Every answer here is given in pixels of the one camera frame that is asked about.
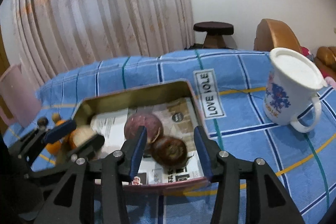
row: floral curtain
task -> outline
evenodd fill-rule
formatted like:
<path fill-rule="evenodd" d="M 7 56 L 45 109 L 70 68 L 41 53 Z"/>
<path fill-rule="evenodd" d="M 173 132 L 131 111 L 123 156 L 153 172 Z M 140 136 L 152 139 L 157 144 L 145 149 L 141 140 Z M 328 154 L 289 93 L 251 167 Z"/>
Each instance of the floral curtain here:
<path fill-rule="evenodd" d="M 12 0 L 12 11 L 9 24 L 35 86 L 94 61 L 194 44 L 190 0 Z"/>

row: chestnut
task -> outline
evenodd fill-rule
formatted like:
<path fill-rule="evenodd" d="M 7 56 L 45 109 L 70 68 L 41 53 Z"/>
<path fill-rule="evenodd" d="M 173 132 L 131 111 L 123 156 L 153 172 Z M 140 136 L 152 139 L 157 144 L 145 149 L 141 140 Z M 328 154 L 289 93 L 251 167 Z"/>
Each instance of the chestnut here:
<path fill-rule="evenodd" d="M 168 168 L 183 168 L 189 159 L 184 141 L 171 136 L 163 136 L 156 140 L 150 152 L 157 163 Z"/>
<path fill-rule="evenodd" d="M 163 125 L 158 117 L 151 113 L 137 112 L 132 114 L 125 123 L 125 139 L 134 138 L 139 126 L 144 126 L 147 129 L 146 149 L 149 149 L 150 145 L 163 135 Z"/>

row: white lid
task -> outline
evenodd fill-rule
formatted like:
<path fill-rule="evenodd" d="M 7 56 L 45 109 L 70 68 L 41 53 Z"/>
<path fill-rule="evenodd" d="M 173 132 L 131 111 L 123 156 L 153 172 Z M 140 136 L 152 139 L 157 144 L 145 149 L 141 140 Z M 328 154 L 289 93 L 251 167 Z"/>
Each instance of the white lid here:
<path fill-rule="evenodd" d="M 288 48 L 274 48 L 270 52 L 270 59 L 274 67 L 308 89 L 318 91 L 327 86 L 317 66 L 299 52 Z"/>

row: mug handle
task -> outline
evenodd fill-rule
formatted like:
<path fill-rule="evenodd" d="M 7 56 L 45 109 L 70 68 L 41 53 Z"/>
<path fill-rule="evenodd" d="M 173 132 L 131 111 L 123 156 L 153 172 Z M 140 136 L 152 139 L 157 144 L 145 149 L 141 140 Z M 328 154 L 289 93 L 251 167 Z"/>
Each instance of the mug handle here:
<path fill-rule="evenodd" d="M 311 126 L 305 127 L 304 125 L 302 125 L 302 123 L 300 123 L 298 121 L 297 117 L 294 117 L 291 120 L 292 127 L 294 127 L 298 132 L 301 132 L 301 133 L 307 133 L 307 132 L 309 132 L 310 130 L 312 130 L 316 126 L 316 124 L 320 120 L 321 113 L 322 113 L 322 107 L 321 107 L 320 98 L 317 96 L 317 94 L 315 94 L 311 98 L 311 102 L 313 103 L 313 107 L 315 109 L 315 119 L 314 119 L 314 122 L 313 122 L 313 124 Z"/>

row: tablecloth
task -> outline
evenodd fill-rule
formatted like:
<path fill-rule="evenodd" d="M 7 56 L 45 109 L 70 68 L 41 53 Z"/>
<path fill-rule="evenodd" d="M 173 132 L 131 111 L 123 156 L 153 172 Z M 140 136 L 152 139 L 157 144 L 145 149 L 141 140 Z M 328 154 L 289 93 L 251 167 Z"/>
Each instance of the tablecloth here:
<path fill-rule="evenodd" d="M 14 124 L 4 135 L 7 145 L 36 126 L 38 117 L 60 112 L 70 118 L 84 98 L 147 84 L 187 79 L 194 91 L 194 71 L 213 69 L 224 116 L 207 119 L 210 137 L 235 157 L 253 161 L 264 158 L 290 193 L 304 220 L 316 224 L 335 198 L 336 92 L 331 87 L 318 95 L 322 115 L 307 134 L 291 126 L 278 126 L 265 115 L 262 103 L 271 64 L 267 52 L 238 50 L 189 50 L 158 58 L 121 57 L 62 73 L 37 92 L 43 108 L 27 128 Z M 300 115 L 303 123 L 313 119 L 312 106 Z M 55 159 L 43 150 L 34 170 L 51 168 Z M 216 184 L 172 196 L 127 193 L 127 210 L 132 224 L 210 223 Z M 245 223 L 246 185 L 241 181 L 239 223 Z M 95 202 L 96 223 L 101 223 Z"/>

